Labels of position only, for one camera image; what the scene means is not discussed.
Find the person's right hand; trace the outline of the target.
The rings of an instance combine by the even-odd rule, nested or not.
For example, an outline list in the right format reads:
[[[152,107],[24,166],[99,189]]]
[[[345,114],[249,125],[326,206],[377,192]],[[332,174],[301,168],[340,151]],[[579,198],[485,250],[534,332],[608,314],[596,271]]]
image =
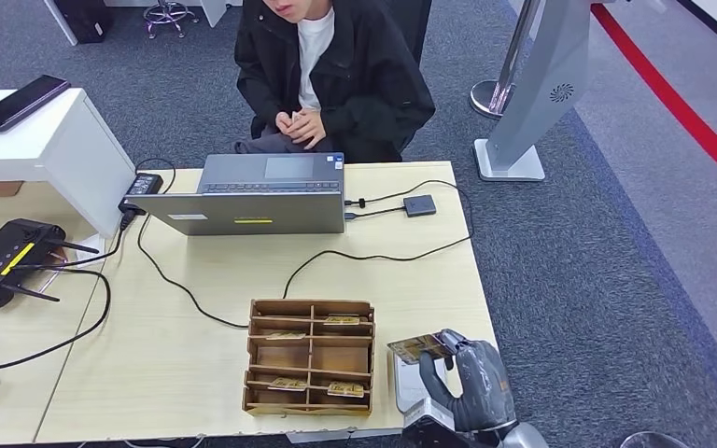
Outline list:
[[[295,111],[292,113],[282,111],[275,116],[275,126],[277,130],[286,136],[295,134],[301,128],[302,124],[302,116]]]

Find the person's left hand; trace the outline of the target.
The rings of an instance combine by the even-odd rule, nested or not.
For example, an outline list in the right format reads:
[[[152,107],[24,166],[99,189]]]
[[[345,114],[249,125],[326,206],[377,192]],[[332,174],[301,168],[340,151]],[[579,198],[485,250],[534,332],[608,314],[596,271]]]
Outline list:
[[[327,136],[320,112],[315,109],[302,109],[294,113],[288,136],[294,144],[313,149]]]

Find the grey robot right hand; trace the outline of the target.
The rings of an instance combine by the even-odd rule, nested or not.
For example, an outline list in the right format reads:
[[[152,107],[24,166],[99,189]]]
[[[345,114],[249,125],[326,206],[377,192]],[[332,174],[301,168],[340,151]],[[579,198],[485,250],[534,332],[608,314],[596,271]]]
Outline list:
[[[452,413],[458,432],[499,430],[517,425],[513,393],[499,351],[489,342],[470,340],[452,329],[440,332],[448,369],[457,369],[462,393],[454,396],[435,372],[430,351],[419,355],[420,378],[430,397]]]

